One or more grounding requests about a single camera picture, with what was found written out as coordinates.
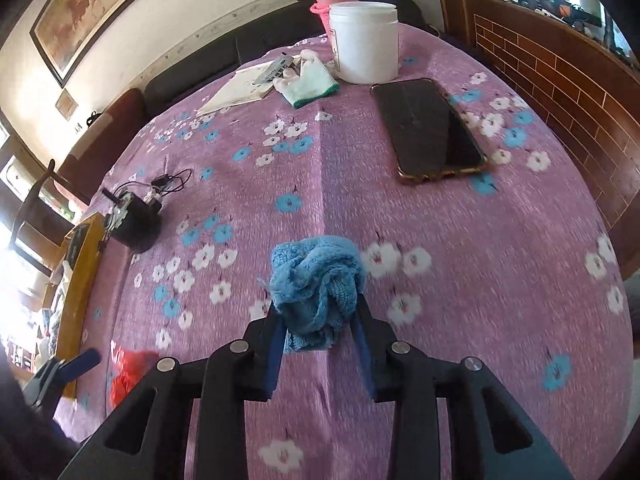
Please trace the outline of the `yellow cardboard tray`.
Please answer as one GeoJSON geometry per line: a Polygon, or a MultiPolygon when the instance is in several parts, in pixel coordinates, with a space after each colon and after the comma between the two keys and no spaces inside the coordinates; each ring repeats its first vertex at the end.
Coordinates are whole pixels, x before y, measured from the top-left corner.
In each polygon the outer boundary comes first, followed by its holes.
{"type": "Polygon", "coordinates": [[[63,287],[64,300],[58,300],[60,311],[53,355],[59,361],[70,361],[80,353],[87,304],[103,254],[105,218],[95,212],[68,232],[56,258],[61,279],[54,288],[63,287]]]}

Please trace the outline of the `wooden brick pattern cabinet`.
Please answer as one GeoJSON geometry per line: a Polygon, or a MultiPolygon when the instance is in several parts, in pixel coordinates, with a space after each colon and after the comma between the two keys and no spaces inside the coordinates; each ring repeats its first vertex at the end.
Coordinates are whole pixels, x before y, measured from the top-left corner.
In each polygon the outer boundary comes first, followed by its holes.
{"type": "Polygon", "coordinates": [[[500,0],[440,0],[448,34],[561,141],[608,228],[623,276],[639,269],[639,76],[553,18],[500,0]]]}

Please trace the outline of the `blue knitted cloth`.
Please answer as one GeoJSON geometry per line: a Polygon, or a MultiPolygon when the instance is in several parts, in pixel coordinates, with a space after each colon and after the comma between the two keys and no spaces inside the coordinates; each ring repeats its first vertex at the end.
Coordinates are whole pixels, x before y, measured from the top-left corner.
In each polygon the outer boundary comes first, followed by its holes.
{"type": "Polygon", "coordinates": [[[284,319],[284,352],[333,347],[366,286],[358,247],[344,237],[308,237],[273,248],[270,266],[267,289],[284,319]]]}

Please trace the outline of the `wooden chair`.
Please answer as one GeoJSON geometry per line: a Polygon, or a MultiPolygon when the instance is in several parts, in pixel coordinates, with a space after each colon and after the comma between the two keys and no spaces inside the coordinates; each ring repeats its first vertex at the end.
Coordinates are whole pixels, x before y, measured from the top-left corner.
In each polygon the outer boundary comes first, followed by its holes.
{"type": "Polygon", "coordinates": [[[51,159],[46,171],[32,185],[18,208],[9,241],[9,250],[45,276],[50,276],[51,266],[56,266],[60,261],[58,252],[67,233],[74,228],[70,220],[40,198],[40,192],[49,180],[59,183],[64,190],[70,188],[70,184],[56,174],[55,161],[51,159]]]}

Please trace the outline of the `black smartphone gold case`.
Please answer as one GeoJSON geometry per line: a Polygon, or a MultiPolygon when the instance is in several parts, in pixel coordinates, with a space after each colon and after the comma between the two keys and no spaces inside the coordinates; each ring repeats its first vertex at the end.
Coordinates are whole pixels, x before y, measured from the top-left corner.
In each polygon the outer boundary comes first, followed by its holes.
{"type": "Polygon", "coordinates": [[[430,78],[375,84],[371,96],[390,138],[398,176],[411,184],[480,174],[488,157],[430,78]]]}

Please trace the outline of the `red plastic bag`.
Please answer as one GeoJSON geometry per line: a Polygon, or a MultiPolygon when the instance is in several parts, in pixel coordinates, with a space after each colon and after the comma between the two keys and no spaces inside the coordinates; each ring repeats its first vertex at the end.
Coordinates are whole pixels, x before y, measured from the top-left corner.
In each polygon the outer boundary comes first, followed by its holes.
{"type": "Polygon", "coordinates": [[[159,358],[154,351],[132,351],[114,340],[111,341],[111,360],[115,375],[111,381],[108,402],[110,402],[112,410],[122,403],[122,400],[128,396],[159,358]]]}

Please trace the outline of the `white green work glove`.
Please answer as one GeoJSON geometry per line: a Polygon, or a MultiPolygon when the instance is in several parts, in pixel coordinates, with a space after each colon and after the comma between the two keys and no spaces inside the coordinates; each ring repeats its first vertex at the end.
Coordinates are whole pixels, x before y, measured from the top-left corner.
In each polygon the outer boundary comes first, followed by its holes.
{"type": "Polygon", "coordinates": [[[296,68],[286,68],[273,79],[273,88],[294,108],[301,108],[315,100],[332,96],[340,88],[318,53],[304,49],[296,68]]]}

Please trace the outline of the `framed wall painting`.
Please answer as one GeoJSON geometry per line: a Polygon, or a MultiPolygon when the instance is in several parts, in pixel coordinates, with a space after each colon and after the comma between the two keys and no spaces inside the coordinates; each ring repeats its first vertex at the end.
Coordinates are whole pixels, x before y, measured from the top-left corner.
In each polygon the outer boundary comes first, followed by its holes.
{"type": "Polygon", "coordinates": [[[47,0],[29,36],[44,64],[65,86],[87,51],[134,0],[47,0]]]}

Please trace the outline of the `white plastic jar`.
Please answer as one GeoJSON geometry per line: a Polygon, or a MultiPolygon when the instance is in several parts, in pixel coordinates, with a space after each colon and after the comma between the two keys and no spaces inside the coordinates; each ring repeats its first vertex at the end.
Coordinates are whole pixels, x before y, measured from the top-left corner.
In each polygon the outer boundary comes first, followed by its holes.
{"type": "Polygon", "coordinates": [[[394,4],[347,1],[330,6],[337,75],[350,84],[385,84],[399,72],[399,22],[394,4]]]}

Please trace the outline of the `open paper notebook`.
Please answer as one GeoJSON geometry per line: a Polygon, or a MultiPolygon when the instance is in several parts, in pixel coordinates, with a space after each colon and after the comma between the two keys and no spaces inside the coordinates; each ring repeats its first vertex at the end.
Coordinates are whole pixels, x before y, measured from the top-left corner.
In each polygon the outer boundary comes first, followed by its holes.
{"type": "MultiPolygon", "coordinates": [[[[299,55],[292,55],[292,57],[295,60],[292,67],[295,68],[299,63],[299,55]]],[[[196,116],[203,117],[221,112],[224,108],[262,100],[273,89],[273,82],[254,86],[253,81],[271,62],[237,70],[232,78],[196,112],[196,116]]]]}

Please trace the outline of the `black leather sofa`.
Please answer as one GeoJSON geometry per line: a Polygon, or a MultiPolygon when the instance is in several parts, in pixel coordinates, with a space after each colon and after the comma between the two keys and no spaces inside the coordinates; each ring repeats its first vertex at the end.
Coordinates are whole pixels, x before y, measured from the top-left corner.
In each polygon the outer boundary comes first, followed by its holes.
{"type": "Polygon", "coordinates": [[[298,0],[255,18],[154,77],[143,91],[146,111],[154,117],[210,82],[273,49],[292,46],[324,33],[317,15],[309,11],[314,0],[298,0]]]}

